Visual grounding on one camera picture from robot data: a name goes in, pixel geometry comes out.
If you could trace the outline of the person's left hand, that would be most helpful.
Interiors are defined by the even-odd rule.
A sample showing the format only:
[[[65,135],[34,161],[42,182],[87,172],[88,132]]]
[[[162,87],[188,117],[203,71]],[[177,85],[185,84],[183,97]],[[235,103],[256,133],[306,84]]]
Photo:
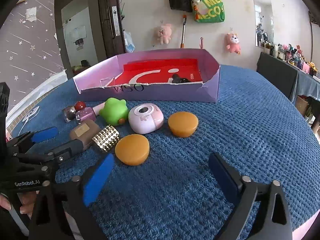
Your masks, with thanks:
[[[22,203],[22,206],[20,207],[20,214],[28,215],[30,218],[32,217],[34,204],[38,194],[39,194],[39,191],[34,191],[34,192],[25,192],[19,196],[19,199]],[[0,199],[1,207],[10,211],[12,208],[12,205],[9,202],[9,200],[3,194],[1,194],[0,198],[1,198]]]

